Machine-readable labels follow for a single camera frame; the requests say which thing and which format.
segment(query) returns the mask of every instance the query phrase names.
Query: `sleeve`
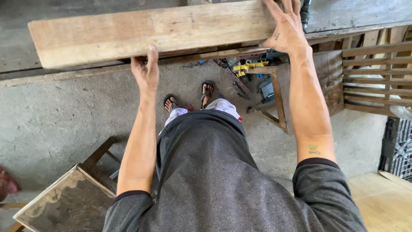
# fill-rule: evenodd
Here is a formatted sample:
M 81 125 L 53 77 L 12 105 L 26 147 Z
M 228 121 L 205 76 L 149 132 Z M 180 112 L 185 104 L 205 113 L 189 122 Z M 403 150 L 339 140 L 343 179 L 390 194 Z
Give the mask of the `sleeve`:
M 301 161 L 293 191 L 313 210 L 324 231 L 367 231 L 339 166 L 328 159 Z
M 120 194 L 106 213 L 103 232 L 137 231 L 144 213 L 152 206 L 152 198 L 146 191 L 134 190 Z

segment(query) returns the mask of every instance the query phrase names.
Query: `right hand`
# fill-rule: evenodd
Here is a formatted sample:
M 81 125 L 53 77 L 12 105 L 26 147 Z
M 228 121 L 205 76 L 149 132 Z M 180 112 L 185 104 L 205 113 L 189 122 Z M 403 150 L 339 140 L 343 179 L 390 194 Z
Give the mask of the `right hand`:
M 295 56 L 311 49 L 306 41 L 300 21 L 300 0 L 281 0 L 283 11 L 274 0 L 263 0 L 276 21 L 273 35 L 260 44 Z

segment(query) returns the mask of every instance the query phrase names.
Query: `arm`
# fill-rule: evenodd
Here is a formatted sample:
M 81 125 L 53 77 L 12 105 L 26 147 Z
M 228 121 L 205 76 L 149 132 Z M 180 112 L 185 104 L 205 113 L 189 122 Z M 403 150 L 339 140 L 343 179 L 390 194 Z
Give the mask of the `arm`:
M 156 162 L 158 57 L 156 47 L 151 45 L 146 65 L 140 57 L 131 59 L 131 71 L 140 89 L 140 104 L 120 165 L 118 196 L 130 190 L 143 190 L 150 193 Z
M 290 114 L 297 142 L 297 162 L 320 157 L 336 162 L 332 125 L 315 72 L 312 48 L 300 21 L 300 1 L 264 0 L 276 21 L 273 35 L 262 47 L 286 52 L 290 58 Z

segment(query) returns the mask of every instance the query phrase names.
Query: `hand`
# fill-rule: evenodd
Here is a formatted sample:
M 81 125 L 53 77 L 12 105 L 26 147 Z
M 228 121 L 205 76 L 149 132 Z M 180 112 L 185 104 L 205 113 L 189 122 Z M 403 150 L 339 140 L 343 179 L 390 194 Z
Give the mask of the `hand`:
M 283 11 L 274 0 L 263 1 L 275 18 L 276 30 L 260 46 L 286 52 L 290 56 L 311 49 L 306 41 L 300 21 L 300 0 L 281 0 Z
M 147 64 L 143 63 L 144 57 L 131 58 L 131 72 L 136 78 L 140 94 L 155 94 L 159 84 L 159 66 L 157 60 L 159 53 L 154 45 L 150 45 L 147 52 Z

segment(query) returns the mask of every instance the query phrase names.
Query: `forearm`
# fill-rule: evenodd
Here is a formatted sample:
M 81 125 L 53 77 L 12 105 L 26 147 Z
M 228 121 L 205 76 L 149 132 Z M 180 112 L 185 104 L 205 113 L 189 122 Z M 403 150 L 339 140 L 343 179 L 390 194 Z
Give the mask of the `forearm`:
M 150 193 L 155 162 L 156 93 L 142 93 L 120 166 L 117 195 L 130 190 Z
M 290 55 L 290 113 L 298 162 L 321 157 L 336 162 L 329 111 L 308 46 Z

